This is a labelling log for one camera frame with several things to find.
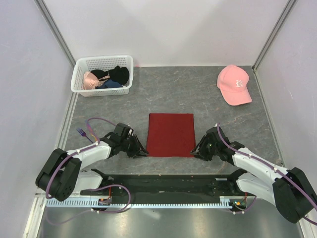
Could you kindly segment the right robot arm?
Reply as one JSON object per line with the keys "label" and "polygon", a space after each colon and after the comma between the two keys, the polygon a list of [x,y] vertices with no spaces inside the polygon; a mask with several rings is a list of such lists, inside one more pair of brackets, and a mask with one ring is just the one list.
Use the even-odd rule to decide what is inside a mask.
{"label": "right robot arm", "polygon": [[250,193],[276,207],[289,222],[297,223],[317,208],[317,194],[305,173],[294,167],[273,164],[237,141],[229,141],[219,125],[209,129],[191,151],[196,158],[210,161],[218,156],[222,161],[239,168],[227,182],[228,192]]}

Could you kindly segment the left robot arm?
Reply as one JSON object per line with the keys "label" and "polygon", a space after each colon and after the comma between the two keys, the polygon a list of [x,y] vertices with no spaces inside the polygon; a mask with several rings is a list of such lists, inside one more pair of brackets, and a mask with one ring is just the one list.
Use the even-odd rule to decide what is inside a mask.
{"label": "left robot arm", "polygon": [[35,184],[46,194],[46,199],[66,200],[73,192],[93,190],[98,195],[107,193],[109,184],[96,172],[84,172],[89,165],[125,152],[129,158],[147,156],[149,153],[139,141],[134,130],[118,123],[114,131],[89,146],[64,151],[52,151]]}

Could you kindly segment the dark red cloth napkin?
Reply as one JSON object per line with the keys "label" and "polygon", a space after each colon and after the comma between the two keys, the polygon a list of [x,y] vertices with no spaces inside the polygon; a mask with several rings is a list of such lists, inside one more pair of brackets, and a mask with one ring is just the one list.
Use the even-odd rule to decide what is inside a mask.
{"label": "dark red cloth napkin", "polygon": [[193,157],[194,115],[150,113],[146,150],[152,157]]}

